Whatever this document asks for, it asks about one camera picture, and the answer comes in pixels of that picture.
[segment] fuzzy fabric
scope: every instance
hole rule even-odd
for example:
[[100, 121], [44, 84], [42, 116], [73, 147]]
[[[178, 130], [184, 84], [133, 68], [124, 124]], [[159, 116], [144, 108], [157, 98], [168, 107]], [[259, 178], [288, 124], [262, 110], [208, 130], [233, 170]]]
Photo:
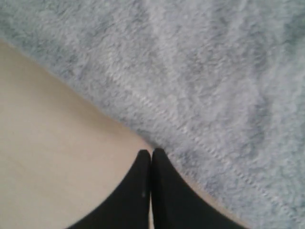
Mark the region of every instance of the fuzzy fabric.
[[305, 228], [304, 0], [0, 0], [0, 37], [252, 228]]

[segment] stitching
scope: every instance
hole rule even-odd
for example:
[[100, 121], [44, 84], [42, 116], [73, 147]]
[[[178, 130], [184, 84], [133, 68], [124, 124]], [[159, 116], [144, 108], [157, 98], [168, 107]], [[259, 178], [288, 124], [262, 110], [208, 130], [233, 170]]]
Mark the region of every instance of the stitching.
[[126, 81], [124, 79], [123, 80], [122, 79], [123, 78], [121, 78], [121, 77], [114, 77], [113, 82], [115, 84], [117, 84], [119, 87], [124, 88], [126, 91], [130, 92], [131, 95], [136, 97], [136, 99], [139, 102], [141, 102], [144, 106], [151, 109], [154, 113], [160, 115], [165, 120], [165, 122], [171, 123], [176, 128], [177, 131], [180, 131], [182, 134], [187, 136], [190, 140], [195, 142], [197, 145], [200, 145], [204, 151], [209, 152], [212, 155], [212, 157], [214, 157], [215, 159], [220, 161], [222, 164], [229, 163], [230, 165], [232, 165], [233, 173], [235, 173], [237, 175], [237, 177], [239, 177], [246, 184], [252, 186], [263, 197], [267, 198], [267, 200], [270, 201], [273, 205], [279, 205], [280, 207], [282, 207], [290, 219], [295, 220], [295, 222], [297, 224], [301, 224], [301, 220], [299, 219], [299, 217], [294, 216], [293, 213], [291, 213], [290, 207], [287, 204], [285, 204], [278, 196], [276, 196], [274, 194], [270, 194], [268, 191], [266, 191], [264, 188], [259, 186], [256, 182], [254, 182], [250, 176], [246, 177], [246, 175], [242, 174], [242, 172], [239, 171], [239, 169], [237, 169], [236, 166], [234, 166], [234, 164], [232, 163], [232, 161], [229, 158], [227, 158], [229, 161], [224, 162], [224, 159], [222, 159], [215, 150], [210, 149], [209, 147], [207, 147], [206, 145], [203, 145], [202, 143], [199, 143], [198, 138], [196, 138], [195, 136], [190, 134], [190, 132], [187, 131], [188, 130], [187, 126], [184, 126], [183, 128], [181, 128], [181, 127], [179, 128], [175, 123], [172, 122], [172, 120], [174, 120], [174, 119], [170, 119], [171, 117], [165, 115], [165, 112], [162, 112], [157, 107], [153, 106], [153, 104], [150, 102], [150, 100], [146, 96], [139, 95], [139, 93], [137, 93], [135, 90], [128, 87], [127, 86], [128, 84], [124, 83]]

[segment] gray fluffy blanket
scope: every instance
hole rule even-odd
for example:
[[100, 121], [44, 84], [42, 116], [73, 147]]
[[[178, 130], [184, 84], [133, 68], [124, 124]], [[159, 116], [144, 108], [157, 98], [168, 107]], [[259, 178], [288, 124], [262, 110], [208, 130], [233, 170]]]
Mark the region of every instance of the gray fluffy blanket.
[[0, 0], [0, 37], [252, 228], [305, 228], [304, 0]]

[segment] fleece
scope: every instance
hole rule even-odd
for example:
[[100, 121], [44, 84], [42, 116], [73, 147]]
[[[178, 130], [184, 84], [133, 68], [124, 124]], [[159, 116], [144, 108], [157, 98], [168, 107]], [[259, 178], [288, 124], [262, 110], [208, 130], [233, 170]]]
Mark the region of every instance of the fleece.
[[0, 38], [251, 228], [305, 228], [304, 0], [0, 0]]

